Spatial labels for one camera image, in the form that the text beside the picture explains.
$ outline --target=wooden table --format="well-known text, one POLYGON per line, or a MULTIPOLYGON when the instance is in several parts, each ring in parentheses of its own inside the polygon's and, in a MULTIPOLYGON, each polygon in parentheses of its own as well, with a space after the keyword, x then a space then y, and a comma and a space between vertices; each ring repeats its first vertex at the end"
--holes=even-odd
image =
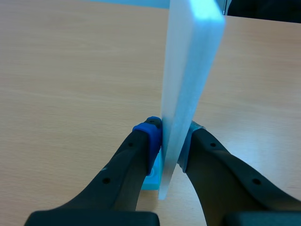
MULTIPOLYGON (((165 9, 0 0, 0 225, 77 195, 132 127, 159 115, 165 9)), ((301 24, 227 17, 195 121, 301 199, 301 24)), ((161 225, 206 225, 176 168, 161 225)))

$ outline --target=black plastic arm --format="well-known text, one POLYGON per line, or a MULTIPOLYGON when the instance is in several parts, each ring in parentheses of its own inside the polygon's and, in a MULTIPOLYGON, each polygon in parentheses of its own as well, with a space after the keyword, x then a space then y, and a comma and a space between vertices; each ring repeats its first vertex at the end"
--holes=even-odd
MULTIPOLYGON (((151 117, 145 123, 162 129, 160 119, 151 117)), ((25 226, 159 226, 156 214, 135 212, 152 167, 149 147, 149 133, 134 130, 81 193, 56 209, 32 213, 25 226)))
POLYGON ((186 174, 197 192, 208 226, 227 225, 224 219, 233 212, 301 210, 300 201, 230 154, 205 129, 198 129, 191 136, 186 174))

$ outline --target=blue rubber cap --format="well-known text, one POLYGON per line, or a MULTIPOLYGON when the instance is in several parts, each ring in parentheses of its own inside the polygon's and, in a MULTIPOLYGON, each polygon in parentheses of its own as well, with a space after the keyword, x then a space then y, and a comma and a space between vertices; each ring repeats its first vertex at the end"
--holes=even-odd
POLYGON ((133 128, 146 132, 149 136, 149 153, 147 175, 151 174, 151 168, 154 165, 155 159, 162 145, 162 120, 158 117, 149 117, 146 122, 140 123, 133 128))

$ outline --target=white foam board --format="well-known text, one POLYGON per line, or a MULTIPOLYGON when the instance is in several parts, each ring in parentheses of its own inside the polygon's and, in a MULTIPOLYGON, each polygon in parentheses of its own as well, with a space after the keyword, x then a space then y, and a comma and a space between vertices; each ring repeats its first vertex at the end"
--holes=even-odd
POLYGON ((161 103, 161 200, 166 197, 224 26, 215 0, 170 1, 161 103))

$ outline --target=light blue block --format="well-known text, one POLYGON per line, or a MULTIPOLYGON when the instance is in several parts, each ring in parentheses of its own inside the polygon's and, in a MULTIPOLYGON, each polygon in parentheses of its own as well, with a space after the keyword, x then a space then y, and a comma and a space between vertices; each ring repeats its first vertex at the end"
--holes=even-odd
POLYGON ((160 162, 161 162, 161 150, 157 155, 155 163, 151 169, 151 173, 147 176, 143 182, 141 190, 158 190, 160 185, 160 162))
POLYGON ((170 0, 91 0, 107 3, 134 5, 134 6, 146 6, 155 8, 169 8, 170 0))

